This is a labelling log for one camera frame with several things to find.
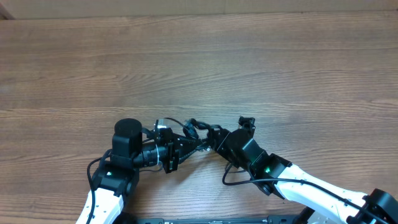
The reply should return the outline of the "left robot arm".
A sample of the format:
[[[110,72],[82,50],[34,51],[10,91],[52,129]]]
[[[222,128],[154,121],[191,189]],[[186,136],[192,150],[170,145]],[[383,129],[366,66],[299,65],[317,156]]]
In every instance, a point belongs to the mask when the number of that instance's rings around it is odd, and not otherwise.
[[[192,120],[183,125],[182,135],[159,123],[149,130],[136,119],[119,120],[114,126],[112,148],[95,159],[95,172],[87,173],[90,191],[77,222],[136,223],[123,209],[136,189],[139,174],[154,166],[166,173],[176,171],[200,145]]]

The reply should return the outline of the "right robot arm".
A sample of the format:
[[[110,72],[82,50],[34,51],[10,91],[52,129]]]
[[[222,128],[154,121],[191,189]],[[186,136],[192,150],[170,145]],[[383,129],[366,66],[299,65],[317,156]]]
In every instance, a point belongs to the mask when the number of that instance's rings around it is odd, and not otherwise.
[[[383,190],[366,194],[329,184],[283,157],[268,154],[247,129],[212,129],[208,138],[220,156],[248,172],[247,182],[266,195],[305,205],[335,223],[397,223],[397,200]]]

